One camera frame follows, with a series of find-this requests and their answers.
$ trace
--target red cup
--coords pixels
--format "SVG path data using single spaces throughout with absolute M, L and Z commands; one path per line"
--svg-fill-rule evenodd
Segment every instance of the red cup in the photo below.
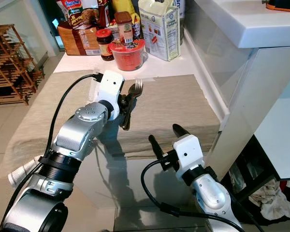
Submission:
M 123 71 L 133 71 L 143 65 L 145 41 L 134 40 L 132 43 L 117 44 L 110 43 L 109 48 L 112 50 L 117 67 Z

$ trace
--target wooden shoe rack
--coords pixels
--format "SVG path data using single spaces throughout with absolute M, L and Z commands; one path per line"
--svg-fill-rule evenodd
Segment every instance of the wooden shoe rack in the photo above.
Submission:
M 0 104 L 28 105 L 36 92 L 42 70 L 33 61 L 14 24 L 0 25 Z

